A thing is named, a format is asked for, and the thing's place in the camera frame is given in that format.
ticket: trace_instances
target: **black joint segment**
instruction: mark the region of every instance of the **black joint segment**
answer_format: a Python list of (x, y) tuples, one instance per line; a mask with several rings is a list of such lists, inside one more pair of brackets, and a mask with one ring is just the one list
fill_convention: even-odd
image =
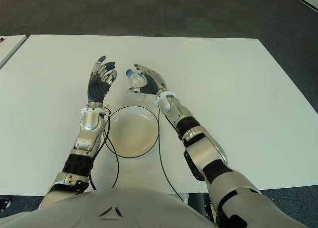
[(147, 79), (147, 84), (140, 88), (140, 93), (156, 95), (159, 90), (157, 83), (147, 74), (144, 74), (144, 77)]
[(220, 228), (246, 228), (247, 223), (240, 216), (233, 215), (220, 223)]
[(64, 190), (64, 191), (79, 191), (83, 192), (88, 188), (88, 183), (76, 181), (75, 185), (55, 184), (50, 191)]
[(106, 71), (110, 71), (110, 70), (113, 70), (115, 69), (115, 62), (108, 62), (108, 63), (105, 63), (106, 65)]
[(200, 123), (192, 116), (188, 116), (180, 120), (176, 126), (176, 129), (179, 134), (179, 139), (182, 140), (182, 137), (185, 134), (185, 132), (197, 126), (200, 126)]
[(218, 216), (217, 216), (217, 224), (219, 227), (221, 228), (228, 228), (227, 225), (227, 220), (229, 219), (228, 216), (224, 213), (222, 206), (225, 204), (225, 202), (227, 202), (231, 197), (237, 195), (237, 191), (233, 190), (232, 192), (228, 193), (227, 195), (225, 195), (219, 205), (218, 205)]
[(88, 102), (93, 101), (103, 103), (104, 98), (110, 89), (110, 84), (107, 82), (101, 82), (98, 76), (96, 77), (96, 80), (97, 81), (90, 81), (88, 84)]
[(187, 140), (183, 140), (183, 145), (187, 148), (190, 145), (194, 144), (195, 142), (199, 141), (200, 139), (204, 138), (205, 135), (204, 134), (198, 134), (196, 136), (194, 136), (193, 138), (191, 138), (189, 141)]
[(70, 154), (65, 162), (62, 172), (73, 173), (80, 176), (88, 176), (89, 171), (93, 168), (94, 160), (91, 157), (79, 154)]
[(187, 161), (187, 164), (188, 164), (188, 166), (189, 166), (189, 168), (190, 168), (190, 170), (191, 170), (193, 176), (194, 176), (197, 180), (203, 182), (203, 181), (204, 181), (204, 177), (202, 176), (202, 174), (199, 172), (199, 170), (198, 170), (197, 167), (195, 166), (195, 164), (194, 164), (194, 162), (192, 161), (192, 159), (191, 159), (191, 157), (190, 157), (188, 151), (187, 151), (187, 150), (184, 151), (183, 155), (184, 155), (184, 157), (185, 157), (185, 160)]
[(221, 201), (220, 201), (220, 203), (219, 203), (219, 205), (218, 205), (218, 212), (222, 212), (222, 206), (225, 204), (225, 202), (227, 202), (231, 197), (233, 197), (233, 196), (236, 196), (238, 193), (237, 193), (237, 191), (236, 190), (234, 190), (234, 191), (232, 191), (232, 192), (229, 192), (227, 195), (225, 195), (222, 199), (221, 199)]
[(203, 172), (208, 179), (209, 183), (212, 184), (213, 180), (225, 172), (233, 172), (228, 168), (221, 159), (215, 160), (203, 168)]

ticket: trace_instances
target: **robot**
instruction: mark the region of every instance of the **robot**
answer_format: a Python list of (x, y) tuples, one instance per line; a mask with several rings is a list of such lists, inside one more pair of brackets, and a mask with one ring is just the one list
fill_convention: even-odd
[(150, 190), (111, 188), (84, 192), (110, 111), (103, 101), (116, 80), (115, 63), (101, 57), (88, 83), (88, 104), (80, 132), (62, 172), (57, 174), (38, 210), (0, 219), (2, 228), (301, 228), (241, 173), (228, 166), (225, 152), (191, 112), (167, 89), (162, 77), (135, 64), (147, 79), (131, 92), (153, 94), (162, 114), (174, 127), (185, 147), (184, 157), (193, 176), (205, 182), (215, 223), (168, 194)]

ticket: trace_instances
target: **blue bottle cap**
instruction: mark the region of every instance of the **blue bottle cap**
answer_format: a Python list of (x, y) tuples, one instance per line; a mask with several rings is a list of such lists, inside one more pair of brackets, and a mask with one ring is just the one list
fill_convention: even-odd
[(133, 73), (133, 71), (132, 71), (131, 69), (128, 69), (128, 70), (126, 71), (126, 76), (130, 76), (132, 73)]

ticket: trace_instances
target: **robot forearm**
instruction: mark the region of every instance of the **robot forearm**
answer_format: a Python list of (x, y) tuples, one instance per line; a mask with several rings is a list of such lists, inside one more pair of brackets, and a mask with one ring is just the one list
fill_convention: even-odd
[(81, 110), (80, 132), (65, 162), (40, 207), (47, 206), (69, 196), (82, 193), (88, 187), (88, 175), (93, 168), (95, 155), (100, 146), (100, 137), (105, 130), (104, 116), (110, 111), (103, 106), (103, 100), (115, 81), (117, 73), (112, 71), (115, 63), (101, 63), (101, 57), (92, 69), (88, 84), (88, 104)]
[(245, 176), (227, 165), (222, 147), (173, 92), (157, 94), (156, 103), (182, 140), (184, 157), (193, 175), (206, 182), (220, 227), (305, 227), (280, 211)]

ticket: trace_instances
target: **white tabletop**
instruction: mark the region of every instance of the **white tabletop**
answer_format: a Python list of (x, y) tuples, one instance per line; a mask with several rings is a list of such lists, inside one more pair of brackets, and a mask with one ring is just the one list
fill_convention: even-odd
[(0, 43), (0, 69), (6, 63), (6, 61), (12, 56), (12, 54), (19, 48), (24, 42), (26, 36), (0, 36), (4, 38), (4, 41)]
[[(44, 195), (79, 132), (80, 109), (94, 62), (116, 62), (118, 78), (104, 103), (114, 112), (151, 96), (127, 92), (134, 63), (159, 72), (168, 88), (217, 139), (230, 166), (259, 189), (318, 184), (318, 115), (257, 39), (32, 35), (0, 70), (0, 194)], [(162, 159), (180, 193), (206, 192), (191, 174), (184, 147), (160, 119)], [(158, 145), (120, 158), (118, 187), (172, 193)], [(114, 154), (104, 149), (92, 177), (110, 187)]]

